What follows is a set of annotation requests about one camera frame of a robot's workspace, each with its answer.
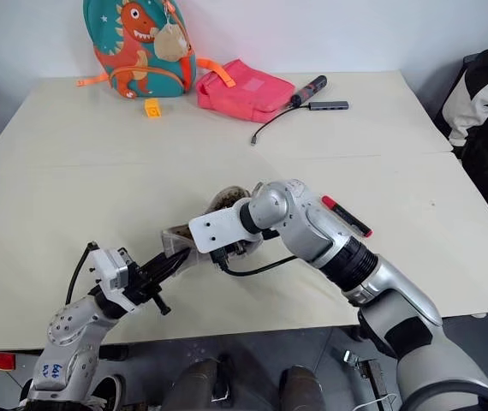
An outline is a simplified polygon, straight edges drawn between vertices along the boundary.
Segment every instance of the red marker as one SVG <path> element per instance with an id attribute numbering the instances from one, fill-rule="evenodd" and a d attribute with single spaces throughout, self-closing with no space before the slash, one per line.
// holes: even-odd
<path id="1" fill-rule="evenodd" d="M 350 212 L 345 210 L 343 207 L 341 207 L 337 202 L 332 199 L 331 197 L 328 197 L 325 195 L 322 197 L 322 202 L 326 207 L 328 207 L 330 210 L 332 210 L 335 214 L 337 214 L 341 219 L 350 225 L 353 229 L 361 233 L 364 237 L 370 237 L 373 234 L 372 229 L 370 229 L 367 225 L 362 223 L 358 218 L 353 216 Z"/>

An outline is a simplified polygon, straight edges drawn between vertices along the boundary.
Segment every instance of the pink bag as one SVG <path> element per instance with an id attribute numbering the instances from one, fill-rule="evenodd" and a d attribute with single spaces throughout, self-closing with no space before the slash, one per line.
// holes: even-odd
<path id="1" fill-rule="evenodd" d="M 225 64 L 223 69 L 229 80 L 223 73 L 211 71 L 196 83 L 199 106 L 203 109 L 251 122 L 268 122 L 294 92 L 293 84 L 249 68 L 240 60 Z"/>

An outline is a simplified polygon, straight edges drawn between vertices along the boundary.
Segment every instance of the white wall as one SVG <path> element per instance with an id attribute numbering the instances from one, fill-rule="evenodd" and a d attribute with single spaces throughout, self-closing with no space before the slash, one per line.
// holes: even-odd
<path id="1" fill-rule="evenodd" d="M 178 4 L 201 56 L 220 62 L 240 57 L 271 72 L 400 69 L 430 113 L 440 105 L 461 58 L 488 48 L 486 0 Z M 34 79 L 99 70 L 81 0 L 0 0 L 0 132 Z"/>

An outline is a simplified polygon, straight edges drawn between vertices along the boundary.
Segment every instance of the teal backpack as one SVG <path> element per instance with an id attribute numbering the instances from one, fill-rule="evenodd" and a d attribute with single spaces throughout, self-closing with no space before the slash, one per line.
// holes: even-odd
<path id="1" fill-rule="evenodd" d="M 125 98 L 174 97 L 190 90 L 196 57 L 170 0 L 84 0 L 84 20 L 108 80 Z"/>

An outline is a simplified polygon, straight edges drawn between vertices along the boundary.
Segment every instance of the yellow block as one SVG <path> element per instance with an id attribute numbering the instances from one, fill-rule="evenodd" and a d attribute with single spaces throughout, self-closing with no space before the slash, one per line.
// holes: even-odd
<path id="1" fill-rule="evenodd" d="M 158 104 L 158 98 L 148 98 L 145 100 L 145 113 L 147 117 L 161 117 L 162 111 Z"/>

